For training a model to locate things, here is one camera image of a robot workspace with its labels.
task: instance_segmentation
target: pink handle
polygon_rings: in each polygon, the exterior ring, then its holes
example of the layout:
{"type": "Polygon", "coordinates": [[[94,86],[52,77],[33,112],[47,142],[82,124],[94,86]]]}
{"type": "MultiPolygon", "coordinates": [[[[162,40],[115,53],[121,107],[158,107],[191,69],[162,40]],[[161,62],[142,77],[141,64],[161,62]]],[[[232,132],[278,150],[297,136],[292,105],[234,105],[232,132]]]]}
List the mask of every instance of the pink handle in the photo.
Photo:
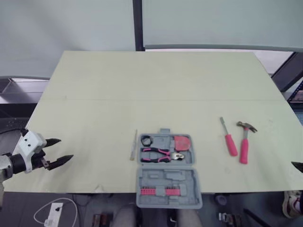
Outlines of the pink handle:
{"type": "Polygon", "coordinates": [[[227,148],[229,150],[230,155],[237,156],[238,151],[237,151],[235,143],[232,140],[232,135],[231,134],[226,135],[225,140],[226,140],[227,148]]]}
{"type": "Polygon", "coordinates": [[[248,139],[242,140],[240,162],[242,164],[248,163],[248,139]]]}

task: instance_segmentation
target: claw hammer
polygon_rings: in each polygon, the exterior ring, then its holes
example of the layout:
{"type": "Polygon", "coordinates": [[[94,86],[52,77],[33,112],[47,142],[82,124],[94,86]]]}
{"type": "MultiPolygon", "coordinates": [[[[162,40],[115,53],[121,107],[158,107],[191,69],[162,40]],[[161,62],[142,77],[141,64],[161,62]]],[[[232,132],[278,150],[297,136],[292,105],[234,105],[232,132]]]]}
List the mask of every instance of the claw hammer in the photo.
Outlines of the claw hammer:
{"type": "Polygon", "coordinates": [[[251,130],[253,133],[258,130],[255,129],[252,125],[243,122],[237,122],[237,126],[241,126],[244,128],[244,137],[241,144],[241,154],[240,154],[240,162],[242,164],[248,163],[248,131],[251,130]]]}

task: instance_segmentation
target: metal rod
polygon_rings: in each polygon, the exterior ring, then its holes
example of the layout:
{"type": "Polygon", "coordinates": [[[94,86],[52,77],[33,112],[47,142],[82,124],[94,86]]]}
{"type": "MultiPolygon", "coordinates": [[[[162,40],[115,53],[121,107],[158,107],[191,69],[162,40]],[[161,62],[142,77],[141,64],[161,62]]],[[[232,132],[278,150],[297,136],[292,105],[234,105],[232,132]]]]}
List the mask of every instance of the metal rod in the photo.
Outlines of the metal rod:
{"type": "Polygon", "coordinates": [[[226,126],[225,126],[224,119],[223,119],[222,117],[220,117],[220,121],[221,121],[221,124],[222,124],[222,126],[223,126],[223,128],[224,128],[225,135],[228,135],[228,131],[227,131],[227,128],[226,128],[226,126]]]}
{"type": "Polygon", "coordinates": [[[251,212],[249,209],[243,209],[243,211],[248,216],[250,216],[252,219],[254,219],[257,223],[259,223],[262,227],[271,227],[269,224],[267,224],[265,221],[263,221],[261,218],[259,218],[257,215],[255,215],[253,212],[251,212]]]}

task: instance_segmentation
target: power strip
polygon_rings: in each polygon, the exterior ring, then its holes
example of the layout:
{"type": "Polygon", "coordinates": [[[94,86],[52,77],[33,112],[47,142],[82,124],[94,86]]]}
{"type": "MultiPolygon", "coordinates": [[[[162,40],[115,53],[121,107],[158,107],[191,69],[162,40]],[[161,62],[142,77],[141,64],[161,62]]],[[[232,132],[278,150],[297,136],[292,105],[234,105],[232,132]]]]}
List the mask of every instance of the power strip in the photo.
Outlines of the power strip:
{"type": "Polygon", "coordinates": [[[44,222],[45,227],[58,227],[59,219],[62,212],[63,203],[53,202],[47,220],[44,222]]]}

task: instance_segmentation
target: wire cutters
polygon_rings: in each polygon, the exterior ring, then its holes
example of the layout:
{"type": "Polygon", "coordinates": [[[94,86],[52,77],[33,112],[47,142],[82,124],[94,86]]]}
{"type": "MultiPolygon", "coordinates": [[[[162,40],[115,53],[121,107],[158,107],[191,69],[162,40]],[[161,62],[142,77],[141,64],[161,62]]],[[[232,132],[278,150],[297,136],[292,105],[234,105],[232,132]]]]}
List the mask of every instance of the wire cutters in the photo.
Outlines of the wire cutters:
{"type": "Polygon", "coordinates": [[[177,152],[170,152],[168,149],[159,149],[159,148],[143,148],[141,152],[158,152],[161,154],[164,154],[164,157],[156,158],[156,159],[150,159],[150,158],[141,158],[141,162],[170,162],[172,159],[173,160],[182,160],[184,159],[184,155],[177,153],[177,152]]]}

